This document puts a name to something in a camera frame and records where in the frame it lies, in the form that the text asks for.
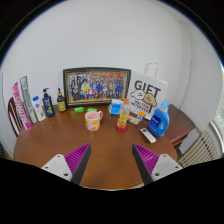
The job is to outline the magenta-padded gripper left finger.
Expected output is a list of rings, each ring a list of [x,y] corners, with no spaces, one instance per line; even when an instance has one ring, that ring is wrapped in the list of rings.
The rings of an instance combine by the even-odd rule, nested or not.
[[[91,144],[83,145],[66,155],[56,154],[42,169],[79,185],[91,155]]]

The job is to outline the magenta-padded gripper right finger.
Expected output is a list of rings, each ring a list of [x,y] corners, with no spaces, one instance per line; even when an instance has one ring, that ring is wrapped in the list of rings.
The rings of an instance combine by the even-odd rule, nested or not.
[[[158,155],[138,144],[132,145],[132,154],[145,185],[182,169],[168,154]]]

